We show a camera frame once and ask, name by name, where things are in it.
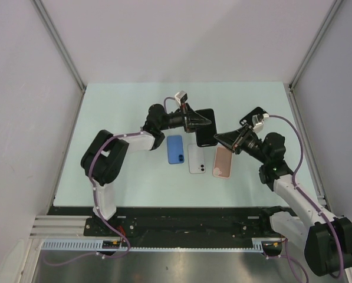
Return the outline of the pink phone case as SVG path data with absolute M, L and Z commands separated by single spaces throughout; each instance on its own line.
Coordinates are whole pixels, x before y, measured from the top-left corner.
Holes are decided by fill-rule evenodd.
M 214 177 L 229 179 L 232 168 L 232 152 L 225 147 L 216 148 L 212 174 Z

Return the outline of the blue phone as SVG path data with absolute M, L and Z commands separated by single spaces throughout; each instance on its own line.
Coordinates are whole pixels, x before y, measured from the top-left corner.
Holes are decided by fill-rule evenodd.
M 167 136 L 167 159 L 169 164 L 182 164 L 185 161 L 181 135 Z

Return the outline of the black phone case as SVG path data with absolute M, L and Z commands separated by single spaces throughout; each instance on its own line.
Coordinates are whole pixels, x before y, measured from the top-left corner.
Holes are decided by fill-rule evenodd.
M 239 124 L 241 126 L 244 126 L 247 124 L 253 127 L 252 116 L 256 114 L 265 114 L 265 113 L 267 112 L 263 108 L 255 107 L 252 111 L 250 111 L 247 115 L 245 115 L 244 118 L 240 119 Z

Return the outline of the white phone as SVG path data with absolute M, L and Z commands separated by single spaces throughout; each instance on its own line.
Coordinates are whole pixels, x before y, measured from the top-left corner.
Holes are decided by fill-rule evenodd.
M 203 174 L 206 172 L 203 149 L 197 144 L 189 144 L 187 147 L 188 164 L 190 174 Z

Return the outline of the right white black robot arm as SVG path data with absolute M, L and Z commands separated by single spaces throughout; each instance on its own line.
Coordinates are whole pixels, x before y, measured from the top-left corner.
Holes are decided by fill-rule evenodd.
M 304 258 L 317 276 L 352 267 L 352 223 L 314 201 L 297 183 L 284 155 L 285 137 L 272 132 L 261 140 L 250 126 L 216 134 L 215 139 L 234 154 L 245 152 L 261 162 L 259 178 L 296 214 L 281 210 L 259 221 L 265 236 L 284 235 L 304 250 Z

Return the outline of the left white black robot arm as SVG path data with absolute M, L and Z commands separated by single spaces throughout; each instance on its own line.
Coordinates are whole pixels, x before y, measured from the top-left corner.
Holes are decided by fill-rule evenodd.
M 117 221 L 112 218 L 117 206 L 109 184 L 118 177 L 126 155 L 139 151 L 153 151 L 167 140 L 164 131 L 183 128 L 186 133 L 195 133 L 197 145 L 206 147 L 216 133 L 215 113 L 211 108 L 193 110 L 188 103 L 168 113 L 166 107 L 154 104 L 149 107 L 146 120 L 140 131 L 114 135 L 100 130 L 81 159 L 81 167 L 93 187 L 94 213 L 100 218 L 97 229 L 106 236 L 117 230 Z

